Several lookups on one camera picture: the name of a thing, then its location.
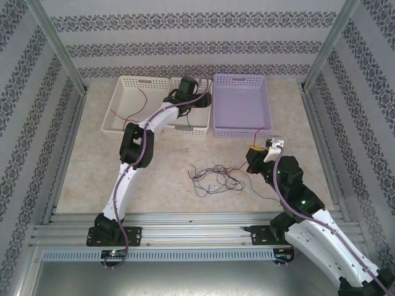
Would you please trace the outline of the purple plastic basket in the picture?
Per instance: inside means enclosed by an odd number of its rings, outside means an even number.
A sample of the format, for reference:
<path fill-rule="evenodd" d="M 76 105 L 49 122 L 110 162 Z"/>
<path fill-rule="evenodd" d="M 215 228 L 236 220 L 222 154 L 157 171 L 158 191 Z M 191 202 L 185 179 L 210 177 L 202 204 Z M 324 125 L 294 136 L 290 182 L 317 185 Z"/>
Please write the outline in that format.
<path fill-rule="evenodd" d="M 266 139 L 272 133 L 265 76 L 216 73 L 212 95 L 217 137 Z"/>

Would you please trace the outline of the wide white plastic basket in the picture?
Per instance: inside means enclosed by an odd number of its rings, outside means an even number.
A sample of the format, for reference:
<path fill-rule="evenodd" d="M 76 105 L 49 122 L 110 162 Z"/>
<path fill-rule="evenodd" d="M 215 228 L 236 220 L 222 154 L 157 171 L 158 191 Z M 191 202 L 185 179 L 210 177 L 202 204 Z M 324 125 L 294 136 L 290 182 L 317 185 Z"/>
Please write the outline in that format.
<path fill-rule="evenodd" d="M 123 138 L 127 123 L 149 118 L 167 96 L 168 78 L 122 75 L 107 108 L 101 131 L 110 139 Z"/>

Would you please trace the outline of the right controller circuit board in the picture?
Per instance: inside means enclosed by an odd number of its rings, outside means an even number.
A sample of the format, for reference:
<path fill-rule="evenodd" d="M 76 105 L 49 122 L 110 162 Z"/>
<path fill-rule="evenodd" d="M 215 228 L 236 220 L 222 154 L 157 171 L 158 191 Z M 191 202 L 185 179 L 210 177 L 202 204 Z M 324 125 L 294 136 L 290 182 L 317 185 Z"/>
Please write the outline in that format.
<path fill-rule="evenodd" d="M 294 260 L 294 248 L 282 248 L 282 249 L 274 249 L 273 254 L 275 260 L 278 262 L 287 262 L 290 263 Z"/>

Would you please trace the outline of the controller circuit board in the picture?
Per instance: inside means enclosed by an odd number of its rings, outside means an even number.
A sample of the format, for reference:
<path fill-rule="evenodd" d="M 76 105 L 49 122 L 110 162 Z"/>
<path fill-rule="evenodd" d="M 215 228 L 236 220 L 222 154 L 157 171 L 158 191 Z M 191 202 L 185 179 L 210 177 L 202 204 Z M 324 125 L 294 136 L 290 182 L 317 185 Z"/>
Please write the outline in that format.
<path fill-rule="evenodd" d="M 287 262 L 290 263 L 294 260 L 294 248 L 282 248 L 282 249 L 274 249 L 273 254 L 275 260 L 278 262 Z"/>
<path fill-rule="evenodd" d="M 102 260 L 123 260 L 125 258 L 125 250 L 103 250 L 101 252 Z"/>

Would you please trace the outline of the grey sheet metal panel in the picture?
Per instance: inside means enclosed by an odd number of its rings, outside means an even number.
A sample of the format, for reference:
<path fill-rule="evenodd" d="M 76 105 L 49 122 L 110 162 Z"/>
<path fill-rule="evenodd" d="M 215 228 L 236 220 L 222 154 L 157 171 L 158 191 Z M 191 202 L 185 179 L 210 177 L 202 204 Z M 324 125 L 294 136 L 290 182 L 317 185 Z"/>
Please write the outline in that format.
<path fill-rule="evenodd" d="M 93 262 L 44 262 L 33 296 L 337 296 L 337 290 L 304 257 L 287 267 L 271 261 L 138 262 L 114 271 Z"/>

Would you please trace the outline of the left controller circuit board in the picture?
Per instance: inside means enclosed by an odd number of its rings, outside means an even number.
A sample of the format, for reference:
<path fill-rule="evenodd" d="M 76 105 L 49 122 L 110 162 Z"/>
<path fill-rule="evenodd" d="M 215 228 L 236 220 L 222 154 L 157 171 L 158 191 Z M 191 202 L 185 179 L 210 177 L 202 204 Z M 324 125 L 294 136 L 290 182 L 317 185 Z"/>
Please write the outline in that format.
<path fill-rule="evenodd" d="M 123 260 L 125 258 L 125 250 L 103 250 L 101 252 L 102 260 Z"/>

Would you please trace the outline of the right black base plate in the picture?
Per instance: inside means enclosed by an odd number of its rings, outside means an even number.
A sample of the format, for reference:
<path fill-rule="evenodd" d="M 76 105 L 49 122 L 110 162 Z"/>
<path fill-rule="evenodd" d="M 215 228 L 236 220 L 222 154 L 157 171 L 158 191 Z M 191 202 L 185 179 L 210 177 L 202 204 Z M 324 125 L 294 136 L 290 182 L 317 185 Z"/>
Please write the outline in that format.
<path fill-rule="evenodd" d="M 254 246 L 272 246 L 278 249 L 280 247 L 287 249 L 293 246 L 288 241 L 291 238 L 289 228 L 266 224 L 245 226 L 243 230 L 249 233 Z"/>

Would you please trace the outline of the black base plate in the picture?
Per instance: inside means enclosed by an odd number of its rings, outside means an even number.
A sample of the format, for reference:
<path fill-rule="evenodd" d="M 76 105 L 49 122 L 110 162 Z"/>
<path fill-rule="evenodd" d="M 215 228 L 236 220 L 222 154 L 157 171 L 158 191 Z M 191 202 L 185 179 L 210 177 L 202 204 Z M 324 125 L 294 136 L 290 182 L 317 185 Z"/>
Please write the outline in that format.
<path fill-rule="evenodd" d="M 141 227 L 125 227 L 128 245 L 138 247 L 141 243 Z M 126 239 L 122 230 L 117 227 L 112 230 L 100 230 L 96 227 L 89 228 L 86 239 L 88 247 L 125 247 Z"/>
<path fill-rule="evenodd" d="M 272 246 L 278 249 L 280 247 L 287 249 L 293 246 L 288 241 L 291 238 L 289 228 L 266 224 L 245 226 L 243 230 L 249 233 L 254 246 Z"/>

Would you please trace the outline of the aluminium mounting rail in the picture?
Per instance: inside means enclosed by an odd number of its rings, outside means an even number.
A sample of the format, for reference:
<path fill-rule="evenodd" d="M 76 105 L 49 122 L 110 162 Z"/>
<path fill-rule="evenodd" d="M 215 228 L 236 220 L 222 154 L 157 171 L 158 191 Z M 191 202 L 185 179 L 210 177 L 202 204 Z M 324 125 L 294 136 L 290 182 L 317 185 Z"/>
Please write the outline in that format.
<path fill-rule="evenodd" d="M 232 248 L 250 246 L 246 226 L 269 224 L 277 212 L 255 213 L 129 213 L 126 226 L 142 229 L 141 247 Z M 33 228 L 30 247 L 84 248 L 95 214 L 52 215 L 48 224 Z"/>

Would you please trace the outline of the right aluminium corner post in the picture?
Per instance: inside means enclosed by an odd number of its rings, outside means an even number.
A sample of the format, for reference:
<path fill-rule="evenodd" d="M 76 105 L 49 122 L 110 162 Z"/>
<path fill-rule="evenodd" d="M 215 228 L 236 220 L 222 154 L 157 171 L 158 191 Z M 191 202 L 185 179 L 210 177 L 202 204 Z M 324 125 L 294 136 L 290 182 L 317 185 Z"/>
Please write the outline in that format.
<path fill-rule="evenodd" d="M 322 47 L 318 51 L 316 58 L 314 59 L 304 81 L 301 83 L 302 90 L 308 92 L 318 77 L 320 70 L 322 69 L 327 57 L 336 45 L 342 31 L 347 25 L 349 19 L 352 17 L 356 7 L 360 0 L 345 0 L 344 4 L 333 23 L 328 35 L 326 36 Z"/>

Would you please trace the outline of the aluminium corner post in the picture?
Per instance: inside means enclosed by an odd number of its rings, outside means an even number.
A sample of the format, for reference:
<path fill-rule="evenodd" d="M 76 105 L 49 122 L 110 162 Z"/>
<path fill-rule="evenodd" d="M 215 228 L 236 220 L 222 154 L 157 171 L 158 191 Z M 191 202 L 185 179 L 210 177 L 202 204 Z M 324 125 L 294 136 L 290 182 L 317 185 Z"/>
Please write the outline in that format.
<path fill-rule="evenodd" d="M 336 45 L 342 31 L 347 25 L 349 19 L 352 17 L 356 7 L 360 0 L 345 0 L 344 4 L 333 23 L 328 35 L 326 36 L 322 47 L 318 51 L 316 58 L 314 59 L 304 81 L 301 83 L 302 90 L 308 92 L 318 77 L 320 70 L 322 69 L 327 57 Z"/>
<path fill-rule="evenodd" d="M 49 41 L 51 47 L 54 52 L 58 56 L 61 61 L 65 71 L 70 77 L 73 85 L 76 87 L 79 94 L 85 94 L 87 90 L 87 86 L 83 81 L 77 67 L 75 66 L 67 48 L 62 42 L 55 26 L 53 25 L 51 18 L 45 11 L 40 0 L 24 0 L 34 16 L 35 20 L 38 22 L 38 25 L 41 27 L 44 35 Z"/>

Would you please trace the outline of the left aluminium corner post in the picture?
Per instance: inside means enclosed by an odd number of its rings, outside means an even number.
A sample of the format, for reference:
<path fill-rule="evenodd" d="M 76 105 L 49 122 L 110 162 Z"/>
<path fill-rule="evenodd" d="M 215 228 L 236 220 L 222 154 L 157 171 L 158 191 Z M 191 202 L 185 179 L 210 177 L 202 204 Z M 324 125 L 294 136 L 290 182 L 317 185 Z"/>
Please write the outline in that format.
<path fill-rule="evenodd" d="M 55 26 L 53 25 L 51 18 L 45 11 L 40 0 L 24 0 L 34 16 L 35 20 L 38 22 L 38 25 L 41 27 L 44 35 L 49 41 L 51 47 L 54 52 L 58 56 L 61 61 L 65 71 L 70 77 L 73 85 L 76 87 L 79 94 L 85 94 L 87 90 L 87 86 L 83 81 L 77 67 L 75 66 L 67 48 L 62 42 Z"/>

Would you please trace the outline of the left aluminium side rail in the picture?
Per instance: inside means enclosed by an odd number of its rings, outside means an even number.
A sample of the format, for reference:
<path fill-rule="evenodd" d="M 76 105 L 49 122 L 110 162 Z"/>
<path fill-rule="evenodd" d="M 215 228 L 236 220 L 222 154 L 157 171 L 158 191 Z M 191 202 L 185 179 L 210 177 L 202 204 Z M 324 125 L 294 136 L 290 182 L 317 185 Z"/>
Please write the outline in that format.
<path fill-rule="evenodd" d="M 49 191 L 48 202 L 46 203 L 46 207 L 44 208 L 41 224 L 44 225 L 49 224 L 52 217 L 52 213 L 54 209 L 57 207 L 60 194 L 62 192 L 62 186 L 64 184 L 65 176 L 67 174 L 67 168 L 69 166 L 75 139 L 77 137 L 78 127 L 80 125 L 81 117 L 83 115 L 83 109 L 85 107 L 87 95 L 88 95 L 88 90 L 86 90 L 84 94 L 80 95 L 80 97 L 78 98 L 78 102 L 75 106 L 72 121 L 70 122 L 70 126 L 67 133 L 67 139 L 64 143 L 61 153 L 61 158 L 59 160 L 59 165 L 57 167 Z"/>

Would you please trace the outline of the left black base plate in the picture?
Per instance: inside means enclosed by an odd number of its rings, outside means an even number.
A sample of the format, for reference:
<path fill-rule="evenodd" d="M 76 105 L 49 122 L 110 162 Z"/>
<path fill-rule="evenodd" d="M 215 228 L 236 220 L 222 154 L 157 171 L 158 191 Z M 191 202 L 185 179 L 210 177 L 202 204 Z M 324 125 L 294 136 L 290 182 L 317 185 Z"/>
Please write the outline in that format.
<path fill-rule="evenodd" d="M 141 243 L 141 227 L 125 227 L 128 245 L 138 247 Z M 96 227 L 89 228 L 86 239 L 88 247 L 125 247 L 126 239 L 122 230 L 117 227 L 112 230 L 100 230 Z"/>

